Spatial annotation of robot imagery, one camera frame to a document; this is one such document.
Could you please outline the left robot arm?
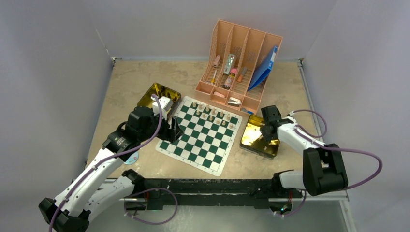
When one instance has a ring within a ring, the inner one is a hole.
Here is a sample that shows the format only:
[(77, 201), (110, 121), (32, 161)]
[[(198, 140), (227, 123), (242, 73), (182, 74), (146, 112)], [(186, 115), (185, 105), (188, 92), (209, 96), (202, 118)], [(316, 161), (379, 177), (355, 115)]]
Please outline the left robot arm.
[(147, 179), (133, 170), (126, 170), (112, 185), (102, 188), (105, 180), (123, 164), (136, 157), (137, 152), (154, 138), (174, 142), (182, 135), (176, 116), (170, 119), (161, 110), (137, 106), (103, 142), (94, 160), (59, 195), (44, 198), (39, 209), (48, 223), (48, 230), (84, 232), (90, 222), (115, 201), (161, 191), (149, 187)]

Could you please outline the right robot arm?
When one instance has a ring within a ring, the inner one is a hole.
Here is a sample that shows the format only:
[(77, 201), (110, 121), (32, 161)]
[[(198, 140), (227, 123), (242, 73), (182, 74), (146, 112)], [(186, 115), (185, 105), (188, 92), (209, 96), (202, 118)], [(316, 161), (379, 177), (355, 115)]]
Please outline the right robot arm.
[(336, 144), (325, 144), (299, 129), (296, 119), (283, 117), (275, 105), (261, 109), (264, 126), (260, 132), (270, 142), (279, 140), (299, 152), (303, 158), (301, 171), (288, 170), (275, 173), (271, 190), (279, 197), (290, 189), (305, 190), (311, 196), (343, 190), (348, 186), (347, 173)]

